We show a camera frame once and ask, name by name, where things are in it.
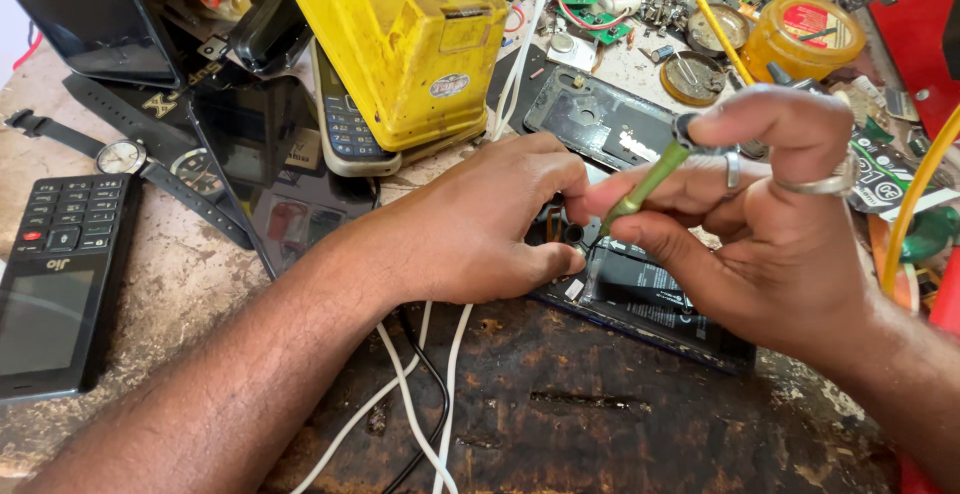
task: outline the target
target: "orange plastic jar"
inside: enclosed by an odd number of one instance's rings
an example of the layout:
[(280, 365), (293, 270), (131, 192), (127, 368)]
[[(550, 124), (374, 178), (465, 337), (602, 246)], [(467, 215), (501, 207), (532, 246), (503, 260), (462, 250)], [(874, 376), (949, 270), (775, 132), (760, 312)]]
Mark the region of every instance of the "orange plastic jar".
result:
[[(836, 29), (806, 41), (798, 38)], [(795, 80), (820, 81), (852, 63), (866, 44), (863, 29), (840, 7), (826, 0), (774, 0), (740, 50), (740, 59), (759, 82), (773, 82), (767, 63), (776, 61)]]

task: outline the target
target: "green packet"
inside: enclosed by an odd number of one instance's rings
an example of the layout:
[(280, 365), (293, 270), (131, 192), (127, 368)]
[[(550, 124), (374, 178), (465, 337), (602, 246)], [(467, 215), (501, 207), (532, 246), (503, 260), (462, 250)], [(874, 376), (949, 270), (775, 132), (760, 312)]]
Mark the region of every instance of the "green packet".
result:
[[(846, 202), (859, 212), (878, 214), (893, 222), (900, 213), (906, 189), (913, 181), (917, 168), (895, 148), (875, 145), (860, 132), (854, 132), (849, 141), (860, 163), (860, 177)], [(940, 205), (960, 197), (960, 192), (929, 184), (917, 202), (914, 212)]]

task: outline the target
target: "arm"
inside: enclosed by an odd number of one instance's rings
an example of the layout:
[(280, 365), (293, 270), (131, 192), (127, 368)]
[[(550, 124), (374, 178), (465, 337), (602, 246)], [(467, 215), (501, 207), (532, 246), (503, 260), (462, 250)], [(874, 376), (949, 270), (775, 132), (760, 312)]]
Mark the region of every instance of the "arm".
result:
[(587, 169), (550, 134), (501, 141), (331, 233), (255, 302), (108, 407), (23, 494), (252, 492), (397, 304), (522, 295), (585, 261), (522, 243)]
[[(773, 181), (828, 177), (853, 119), (838, 100), (783, 87), (741, 91), (690, 124), (706, 145), (759, 138), (771, 165), (678, 170), (611, 234), (659, 260), (704, 315), (758, 345), (794, 356), (860, 403), (947, 492), (960, 492), (960, 348), (867, 285), (846, 202), (786, 191)], [(605, 214), (645, 169), (591, 187), (586, 210)], [(688, 227), (718, 235), (708, 250)]]

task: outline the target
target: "hand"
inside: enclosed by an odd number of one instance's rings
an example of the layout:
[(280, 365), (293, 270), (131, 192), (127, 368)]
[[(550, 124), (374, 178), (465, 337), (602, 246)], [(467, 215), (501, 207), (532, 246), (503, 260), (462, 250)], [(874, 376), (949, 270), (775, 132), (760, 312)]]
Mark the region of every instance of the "hand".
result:
[[(712, 146), (758, 138), (773, 147), (773, 177), (810, 182), (829, 177), (846, 156), (852, 126), (839, 100), (758, 85), (697, 118), (689, 133)], [(719, 160), (672, 174), (610, 234), (654, 255), (702, 314), (747, 340), (807, 362), (848, 347), (844, 339), (869, 308), (846, 202), (788, 192), (771, 166), (746, 161), (738, 188), (728, 191)], [(587, 211), (606, 214), (646, 169), (592, 186)], [(726, 194), (735, 197), (724, 201)], [(688, 231), (696, 226), (724, 246), (711, 252)]]
[(557, 191), (576, 211), (588, 185), (579, 156), (553, 134), (534, 133), (487, 146), (336, 235), (377, 256), (382, 268), (372, 272), (397, 303), (517, 297), (586, 265), (566, 244), (530, 247), (523, 236)]

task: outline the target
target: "phone keypad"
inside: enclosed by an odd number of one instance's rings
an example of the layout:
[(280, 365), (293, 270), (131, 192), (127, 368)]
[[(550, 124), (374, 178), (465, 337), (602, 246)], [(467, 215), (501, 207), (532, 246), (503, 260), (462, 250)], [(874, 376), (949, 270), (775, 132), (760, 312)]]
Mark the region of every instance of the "phone keypad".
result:
[(346, 156), (386, 156), (350, 95), (325, 96), (326, 130), (333, 150)]
[(128, 176), (43, 179), (33, 185), (16, 255), (105, 252), (114, 240)]

